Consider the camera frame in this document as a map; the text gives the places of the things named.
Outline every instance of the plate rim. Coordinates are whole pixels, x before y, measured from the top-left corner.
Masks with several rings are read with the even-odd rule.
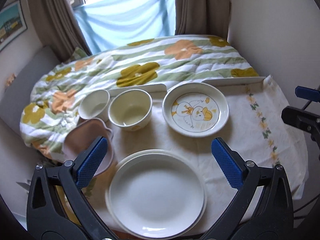
[[[193,228],[199,221],[200,219],[202,218],[203,214],[204,214],[204,211],[206,209],[206,205],[207,205],[207,189],[206,189],[206,186],[205,186],[205,182],[204,182],[204,179],[202,177],[202,175],[199,173],[199,171],[196,170],[196,168],[186,159],[184,159],[183,157],[181,156],[176,156],[174,155],[172,152],[170,151],[166,151],[166,150],[161,150],[161,149],[150,149],[150,150],[143,150],[143,151],[139,151],[139,152],[135,152],[129,156],[127,156],[126,158],[124,158],[122,161],[119,162],[119,164],[117,165],[117,171],[116,173],[118,172],[118,170],[120,170],[126,163],[130,162],[131,160],[133,159],[136,159],[136,158],[140,158],[141,156],[143,155],[154,155],[154,154],[157,154],[157,155],[166,155],[168,157],[172,157],[172,158],[175,158],[181,162],[183,162],[185,165],[187,165],[191,170],[192,172],[197,176],[198,178],[198,181],[200,182],[200,185],[201,185],[201,189],[202,189],[202,192],[203,192],[203,196],[204,196],[204,201],[203,201],[203,206],[202,206],[202,209],[198,215],[198,217],[194,220],[194,222],[189,226],[187,227],[185,230],[181,231],[180,233],[177,233],[175,235],[171,235],[171,236],[167,236],[167,237],[147,237],[147,236],[142,236],[140,234],[137,234],[133,231],[131,231],[130,229],[128,229],[117,217],[116,215],[114,214],[113,212],[113,209],[112,209],[112,205],[109,201],[110,197],[109,197],[109,192],[110,192],[110,187],[111,187],[111,184],[112,184],[112,181],[109,185],[109,187],[107,187],[106,191],[105,191],[105,201],[106,201],[106,205],[107,205],[107,209],[111,215],[111,217],[117,222],[117,224],[126,232],[128,232],[129,234],[132,234],[133,236],[136,236],[136,237],[140,237],[140,238],[143,238],[143,239],[148,239],[148,240],[153,240],[153,239],[157,239],[157,240],[167,240],[167,239],[171,239],[173,237],[177,237],[177,236],[181,236],[183,235],[184,233],[188,232],[191,228]]]
[[[215,90],[215,91],[224,99],[224,101],[225,101],[225,103],[226,103],[226,106],[227,106],[227,118],[225,119],[224,123],[222,124],[222,126],[221,126],[219,129],[217,129],[217,130],[215,130],[215,131],[211,131],[211,132],[208,132],[208,131],[210,131],[210,129],[209,129],[209,130],[206,130],[206,131],[202,131],[202,132],[190,132],[190,131],[186,131],[186,130],[183,130],[183,129],[182,129],[182,130],[177,129],[177,128],[176,128],[177,124],[173,125],[173,124],[168,120],[168,117],[167,117],[167,115],[165,114],[165,109],[164,109],[164,104],[165,104],[168,96],[169,96],[173,91],[175,91],[176,89],[181,89],[182,86],[190,86],[190,85],[192,85],[192,84],[197,84],[197,85],[199,85],[199,86],[210,87],[210,89]],[[164,99],[163,99],[163,102],[162,102],[162,115],[163,115],[163,117],[164,117],[167,125],[169,125],[169,126],[170,126],[173,130],[175,130],[177,133],[182,134],[182,135],[187,136],[187,137],[192,137],[192,138],[204,138],[204,137],[208,137],[208,136],[211,136],[211,135],[219,132],[219,131],[226,125],[226,123],[228,122],[229,117],[230,117],[230,109],[229,109],[229,104],[228,104],[228,101],[227,101],[225,95],[224,95],[219,89],[217,89],[217,88],[214,87],[214,86],[208,85],[208,84],[206,84],[206,83],[190,82],[190,83],[184,83],[184,84],[181,84],[181,85],[175,87],[174,89],[170,90],[170,91],[165,95],[165,97],[164,97]]]

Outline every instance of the white cup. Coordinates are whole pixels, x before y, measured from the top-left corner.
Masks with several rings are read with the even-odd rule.
[[[87,95],[79,106],[79,115],[82,119],[100,118],[104,122],[108,121],[108,103],[110,101],[109,92],[106,90],[96,90]]]
[[[151,96],[139,89],[119,94],[110,104],[110,121],[127,131],[137,131],[145,127],[151,119]]]

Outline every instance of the blue sheer curtain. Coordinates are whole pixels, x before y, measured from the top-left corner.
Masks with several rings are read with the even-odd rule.
[[[93,54],[175,32],[175,0],[102,0],[74,13]]]

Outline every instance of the gray headboard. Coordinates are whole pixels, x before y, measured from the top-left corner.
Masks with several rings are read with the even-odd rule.
[[[0,118],[20,135],[20,118],[23,109],[30,103],[30,94],[35,83],[56,65],[60,64],[49,46],[42,48],[20,71],[7,88],[0,102]]]

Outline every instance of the screw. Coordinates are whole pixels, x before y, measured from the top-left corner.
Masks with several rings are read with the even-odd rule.
[[[283,170],[283,166],[282,166],[281,164],[277,164],[276,167],[277,167],[277,169],[280,170],[280,171]]]
[[[254,162],[253,161],[247,161],[246,164],[247,164],[248,167],[251,167],[251,168],[254,166]]]
[[[36,166],[36,170],[37,170],[37,171],[39,171],[39,170],[41,170],[41,169],[42,169],[42,167],[43,167],[43,165],[42,165],[42,164],[38,164],[38,165]]]
[[[71,161],[71,160],[68,160],[68,161],[65,161],[64,162],[64,165],[66,166],[66,167],[69,167],[69,166],[71,166],[73,164],[73,161]]]

